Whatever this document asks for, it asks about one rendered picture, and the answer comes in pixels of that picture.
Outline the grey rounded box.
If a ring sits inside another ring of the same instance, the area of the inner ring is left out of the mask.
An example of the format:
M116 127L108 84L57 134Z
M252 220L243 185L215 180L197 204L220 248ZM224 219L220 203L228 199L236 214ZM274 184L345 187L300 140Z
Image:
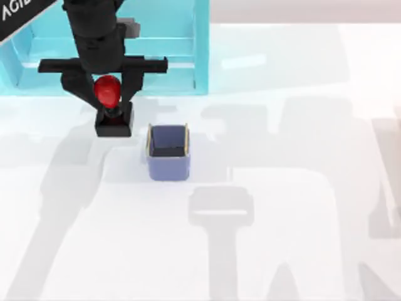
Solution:
M118 18L118 24L125 27L125 38L138 38L140 36L140 24L134 18Z

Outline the light blue rack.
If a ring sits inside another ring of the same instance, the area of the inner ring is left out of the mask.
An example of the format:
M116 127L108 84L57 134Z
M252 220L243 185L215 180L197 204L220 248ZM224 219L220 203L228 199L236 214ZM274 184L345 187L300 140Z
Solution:
M56 0L0 46L0 95L65 96L58 73L38 73L42 58L72 58L76 46L66 13ZM143 95L202 95L209 89L209 0L124 0L120 21L134 20L136 38L126 53L167 58L167 73L144 76Z

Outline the blue square plant pot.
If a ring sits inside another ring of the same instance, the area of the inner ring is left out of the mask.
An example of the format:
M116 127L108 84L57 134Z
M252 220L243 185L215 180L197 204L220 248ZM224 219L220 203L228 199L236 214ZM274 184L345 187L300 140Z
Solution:
M148 173L154 181L185 181L190 174L190 132L184 125L148 126L145 147Z

